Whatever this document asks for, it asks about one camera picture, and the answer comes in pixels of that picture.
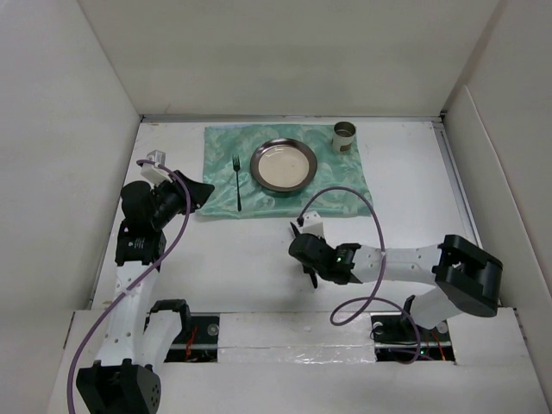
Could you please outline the silver fork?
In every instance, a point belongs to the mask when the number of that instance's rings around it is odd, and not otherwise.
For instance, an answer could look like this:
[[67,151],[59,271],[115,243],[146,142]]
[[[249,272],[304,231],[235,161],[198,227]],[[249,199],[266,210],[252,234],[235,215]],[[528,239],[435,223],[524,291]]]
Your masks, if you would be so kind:
[[240,179],[239,179],[239,172],[241,170],[241,162],[238,155],[232,156],[232,164],[233,164],[233,170],[235,172],[235,180],[236,180],[236,206],[237,211],[242,211],[242,200],[241,200],[241,193],[240,193]]

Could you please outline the round metal plate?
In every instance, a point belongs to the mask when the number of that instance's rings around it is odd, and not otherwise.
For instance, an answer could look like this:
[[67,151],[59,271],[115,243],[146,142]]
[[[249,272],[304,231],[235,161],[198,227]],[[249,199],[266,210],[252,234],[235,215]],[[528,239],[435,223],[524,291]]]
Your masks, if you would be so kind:
[[301,141],[279,138],[257,147],[250,159],[250,172],[265,189],[294,192],[304,189],[317,173],[317,157]]

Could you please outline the steel cup with white band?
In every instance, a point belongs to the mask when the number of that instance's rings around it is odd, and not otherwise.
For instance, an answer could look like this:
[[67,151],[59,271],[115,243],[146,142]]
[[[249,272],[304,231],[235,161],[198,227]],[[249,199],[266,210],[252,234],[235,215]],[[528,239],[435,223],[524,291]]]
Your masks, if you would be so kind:
[[338,153],[347,152],[354,143],[356,127],[351,122],[340,121],[334,125],[331,146]]

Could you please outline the black handled table knife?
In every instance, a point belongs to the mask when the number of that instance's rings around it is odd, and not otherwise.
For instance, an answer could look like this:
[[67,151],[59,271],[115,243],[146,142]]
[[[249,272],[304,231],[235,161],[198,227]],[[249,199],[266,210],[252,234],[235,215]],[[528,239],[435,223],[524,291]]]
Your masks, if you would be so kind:
[[313,285],[313,288],[314,288],[314,289],[317,289],[317,288],[318,288],[318,280],[317,280],[317,275],[316,275],[316,273],[314,272],[313,269],[311,269],[311,270],[308,271],[308,274],[309,274],[309,276],[310,276],[310,281],[311,281],[311,283],[312,283],[312,285]]

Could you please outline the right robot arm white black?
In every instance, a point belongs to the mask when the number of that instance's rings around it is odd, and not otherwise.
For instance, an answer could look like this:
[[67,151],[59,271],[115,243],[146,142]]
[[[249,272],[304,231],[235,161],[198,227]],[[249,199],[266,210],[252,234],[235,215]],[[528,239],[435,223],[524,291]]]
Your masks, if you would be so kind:
[[359,243],[332,248],[322,237],[300,234],[289,255],[308,274],[337,285],[414,282],[431,289],[411,295],[399,319],[403,336],[416,340],[440,322],[465,313],[496,317],[503,263],[459,235],[424,248],[389,248],[384,253]]

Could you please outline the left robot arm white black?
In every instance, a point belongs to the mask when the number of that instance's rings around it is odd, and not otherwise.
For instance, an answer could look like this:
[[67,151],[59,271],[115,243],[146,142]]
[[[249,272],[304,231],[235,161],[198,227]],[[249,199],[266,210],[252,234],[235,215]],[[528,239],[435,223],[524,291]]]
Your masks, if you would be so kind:
[[161,262],[171,252],[163,229],[177,215],[200,209],[214,185],[175,171],[134,181],[121,190],[123,220],[116,238],[114,299],[98,319],[108,324],[90,367],[72,367],[67,379],[91,413],[155,413],[160,408],[157,369],[173,342],[193,331],[184,299],[150,301]]

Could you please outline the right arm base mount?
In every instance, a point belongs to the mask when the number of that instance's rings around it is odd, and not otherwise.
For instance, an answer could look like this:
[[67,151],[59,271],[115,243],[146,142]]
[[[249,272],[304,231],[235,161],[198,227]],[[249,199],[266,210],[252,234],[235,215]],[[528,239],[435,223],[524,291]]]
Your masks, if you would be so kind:
[[419,327],[420,342],[417,342],[411,323],[400,311],[372,312],[370,318],[370,338],[374,342],[377,362],[407,363],[415,357],[417,346],[420,347],[417,361],[455,362],[447,321],[441,321],[432,329]]

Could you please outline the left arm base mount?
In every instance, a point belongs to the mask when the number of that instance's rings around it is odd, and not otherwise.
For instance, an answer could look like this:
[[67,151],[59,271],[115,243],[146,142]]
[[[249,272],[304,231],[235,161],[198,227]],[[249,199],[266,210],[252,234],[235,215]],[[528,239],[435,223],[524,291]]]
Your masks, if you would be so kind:
[[217,362],[220,315],[192,313],[191,327],[172,343],[165,362]]

